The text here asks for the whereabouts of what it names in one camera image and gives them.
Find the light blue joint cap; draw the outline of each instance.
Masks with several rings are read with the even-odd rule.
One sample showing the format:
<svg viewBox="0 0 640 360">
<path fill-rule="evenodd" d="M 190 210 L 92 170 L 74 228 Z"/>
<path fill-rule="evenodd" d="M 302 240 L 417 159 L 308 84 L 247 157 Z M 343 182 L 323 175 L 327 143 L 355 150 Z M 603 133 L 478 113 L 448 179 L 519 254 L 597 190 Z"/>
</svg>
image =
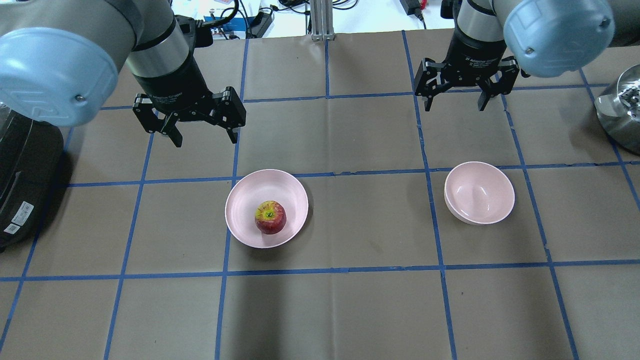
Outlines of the light blue joint cap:
<svg viewBox="0 0 640 360">
<path fill-rule="evenodd" d="M 109 54 L 80 35 L 23 28 L 0 37 L 0 101 L 33 120 L 85 124 L 117 82 Z"/>
<path fill-rule="evenodd" d="M 504 22 L 504 41 L 523 70 L 552 78 L 593 61 L 614 30 L 606 0 L 523 0 Z"/>
</svg>

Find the sticker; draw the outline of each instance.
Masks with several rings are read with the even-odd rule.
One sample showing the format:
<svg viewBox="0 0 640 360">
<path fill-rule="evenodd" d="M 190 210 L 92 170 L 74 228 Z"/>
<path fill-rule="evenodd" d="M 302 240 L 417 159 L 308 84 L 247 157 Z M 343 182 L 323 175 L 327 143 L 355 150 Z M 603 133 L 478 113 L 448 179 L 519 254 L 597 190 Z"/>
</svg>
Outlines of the sticker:
<svg viewBox="0 0 640 360">
<path fill-rule="evenodd" d="M 24 223 L 27 222 L 27 219 L 29 218 L 29 215 L 31 215 L 32 211 L 33 205 L 26 201 L 23 201 L 22 205 L 20 205 L 20 209 L 18 209 L 18 212 L 15 214 L 11 222 L 15 222 L 16 224 L 23 226 Z"/>
<path fill-rule="evenodd" d="M 20 230 L 20 227 L 16 224 L 11 224 L 9 226 L 6 227 L 6 229 L 4 230 L 6 233 L 9 233 L 11 235 L 15 234 L 18 230 Z"/>
</svg>

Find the red apple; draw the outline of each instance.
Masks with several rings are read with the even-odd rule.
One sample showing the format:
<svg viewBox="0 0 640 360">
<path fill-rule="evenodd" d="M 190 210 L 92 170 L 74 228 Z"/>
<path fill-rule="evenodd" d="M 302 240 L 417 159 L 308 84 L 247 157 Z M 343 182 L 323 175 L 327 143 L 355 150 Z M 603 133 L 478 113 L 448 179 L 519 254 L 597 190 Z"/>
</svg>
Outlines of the red apple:
<svg viewBox="0 0 640 360">
<path fill-rule="evenodd" d="M 255 211 L 255 225 L 263 234 L 272 235 L 284 227 L 287 214 L 277 201 L 265 201 Z"/>
</svg>

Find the plate with apple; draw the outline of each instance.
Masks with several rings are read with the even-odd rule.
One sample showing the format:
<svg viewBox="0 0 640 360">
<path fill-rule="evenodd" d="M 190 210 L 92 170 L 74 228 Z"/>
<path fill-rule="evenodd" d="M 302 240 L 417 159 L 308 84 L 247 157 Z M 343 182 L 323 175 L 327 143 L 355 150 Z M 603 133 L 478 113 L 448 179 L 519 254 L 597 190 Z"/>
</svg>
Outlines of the plate with apple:
<svg viewBox="0 0 640 360">
<path fill-rule="evenodd" d="M 231 189 L 225 220 L 241 243 L 258 249 L 291 240 L 307 220 L 307 192 L 293 175 L 264 169 L 243 177 Z"/>
</svg>

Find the pink bowl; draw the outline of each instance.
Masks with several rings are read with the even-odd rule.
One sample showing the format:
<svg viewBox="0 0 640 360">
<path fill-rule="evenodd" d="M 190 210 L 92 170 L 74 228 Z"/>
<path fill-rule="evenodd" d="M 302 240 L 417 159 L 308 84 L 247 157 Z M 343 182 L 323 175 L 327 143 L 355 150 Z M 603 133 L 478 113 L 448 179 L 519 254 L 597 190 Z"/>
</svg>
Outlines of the pink bowl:
<svg viewBox="0 0 640 360">
<path fill-rule="evenodd" d="M 504 220 L 515 204 L 515 192 L 507 175 L 479 161 L 454 167 L 444 183 L 444 200 L 458 219 L 472 225 Z"/>
<path fill-rule="evenodd" d="M 255 210 L 267 200 L 275 200 L 287 214 L 284 228 L 265 235 L 255 225 Z M 231 189 L 225 204 L 225 220 L 241 243 L 266 249 L 291 240 L 305 224 L 309 202 L 307 192 L 293 175 L 275 169 L 252 172 Z"/>
</svg>

